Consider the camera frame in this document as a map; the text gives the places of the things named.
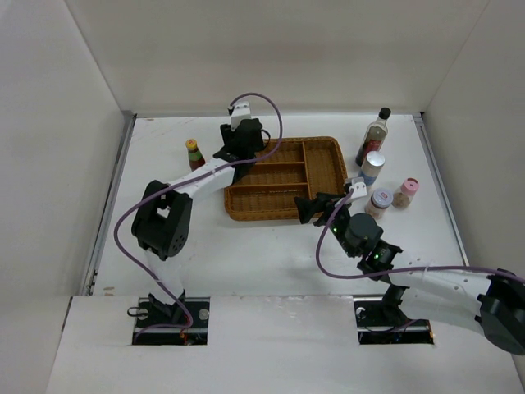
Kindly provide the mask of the red sauce bottle green label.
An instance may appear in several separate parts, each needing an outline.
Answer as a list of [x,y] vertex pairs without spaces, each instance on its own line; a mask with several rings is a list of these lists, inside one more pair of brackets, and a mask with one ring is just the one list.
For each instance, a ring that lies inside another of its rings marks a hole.
[[206,163],[195,139],[186,140],[185,147],[187,149],[189,167],[192,171],[197,170]]

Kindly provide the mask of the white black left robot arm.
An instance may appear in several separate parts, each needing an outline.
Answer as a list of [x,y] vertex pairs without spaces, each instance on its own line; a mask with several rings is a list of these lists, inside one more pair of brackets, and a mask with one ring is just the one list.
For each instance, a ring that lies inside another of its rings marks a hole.
[[193,207],[248,175],[266,148],[265,133],[257,118],[231,117],[221,126],[223,146],[213,159],[172,183],[148,183],[142,200],[123,215],[135,215],[131,234],[147,260],[164,262],[181,252]]

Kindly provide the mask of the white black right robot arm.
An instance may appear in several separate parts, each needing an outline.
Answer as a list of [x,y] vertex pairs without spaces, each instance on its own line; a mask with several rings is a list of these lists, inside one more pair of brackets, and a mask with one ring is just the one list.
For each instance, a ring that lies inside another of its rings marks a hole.
[[331,233],[350,258],[358,259],[354,280],[384,282],[380,312],[389,324],[432,320],[484,336],[513,355],[524,353],[524,280],[502,268],[425,265],[397,245],[367,213],[349,212],[350,195],[294,198],[301,223]]

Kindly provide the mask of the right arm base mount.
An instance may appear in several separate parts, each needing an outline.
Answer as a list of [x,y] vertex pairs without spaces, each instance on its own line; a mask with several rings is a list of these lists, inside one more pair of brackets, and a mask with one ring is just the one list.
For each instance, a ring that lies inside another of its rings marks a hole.
[[424,319],[407,318],[390,309],[381,297],[354,298],[354,316],[360,345],[433,345],[431,324]]

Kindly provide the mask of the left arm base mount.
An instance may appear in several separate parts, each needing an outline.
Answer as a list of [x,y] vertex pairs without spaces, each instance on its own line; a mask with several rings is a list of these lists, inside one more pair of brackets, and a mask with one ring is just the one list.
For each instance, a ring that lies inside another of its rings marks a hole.
[[135,346],[205,346],[208,344],[210,319],[209,298],[185,298],[182,302],[193,318],[189,318],[177,303],[157,300],[153,295],[140,298],[129,307],[127,315],[134,320],[132,344]]

